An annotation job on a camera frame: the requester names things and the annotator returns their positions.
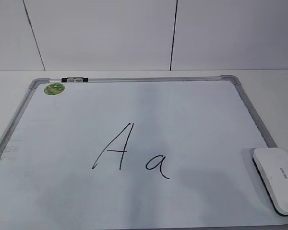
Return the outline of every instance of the white eraser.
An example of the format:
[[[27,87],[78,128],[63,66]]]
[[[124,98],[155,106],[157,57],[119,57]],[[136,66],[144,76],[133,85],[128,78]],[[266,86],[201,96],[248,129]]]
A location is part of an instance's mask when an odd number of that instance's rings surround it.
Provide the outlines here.
[[[288,216],[288,154],[279,148],[255,149],[253,160],[274,208]]]

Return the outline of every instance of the green sticker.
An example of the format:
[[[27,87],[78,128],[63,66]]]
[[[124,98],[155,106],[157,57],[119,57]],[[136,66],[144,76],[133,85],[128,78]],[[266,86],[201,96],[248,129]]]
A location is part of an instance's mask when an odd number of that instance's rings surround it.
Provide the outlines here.
[[[65,86],[63,84],[54,83],[54,84],[47,86],[44,91],[45,91],[45,94],[56,95],[56,94],[63,92],[64,89],[65,89]]]

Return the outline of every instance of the table surface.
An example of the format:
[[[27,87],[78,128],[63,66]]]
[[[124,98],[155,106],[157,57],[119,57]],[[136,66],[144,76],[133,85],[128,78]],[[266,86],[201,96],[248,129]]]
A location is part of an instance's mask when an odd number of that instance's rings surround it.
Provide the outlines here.
[[[288,152],[288,70],[214,71],[0,71],[0,137],[36,78],[145,78],[235,75],[279,148]]]

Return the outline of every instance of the whiteboard surface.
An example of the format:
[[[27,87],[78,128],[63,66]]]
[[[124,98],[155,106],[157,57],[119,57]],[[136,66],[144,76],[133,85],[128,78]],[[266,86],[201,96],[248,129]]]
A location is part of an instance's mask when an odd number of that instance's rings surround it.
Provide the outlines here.
[[[266,147],[229,81],[40,85],[0,160],[0,229],[288,224],[252,164]],[[103,148],[134,123],[121,153]],[[123,150],[123,132],[107,150]],[[145,165],[166,158],[158,168]]]

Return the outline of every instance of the white wall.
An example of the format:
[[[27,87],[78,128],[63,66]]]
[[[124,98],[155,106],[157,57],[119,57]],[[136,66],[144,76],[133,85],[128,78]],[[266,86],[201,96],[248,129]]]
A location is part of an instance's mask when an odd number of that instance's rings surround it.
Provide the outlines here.
[[[46,70],[168,70],[175,0],[26,0]]]
[[[0,70],[43,70],[21,0],[0,0]]]
[[[288,0],[178,0],[172,69],[288,69]]]
[[[169,70],[176,0],[24,0],[46,70]],[[178,0],[172,70],[288,69],[288,0]],[[0,70],[43,70],[0,0]]]

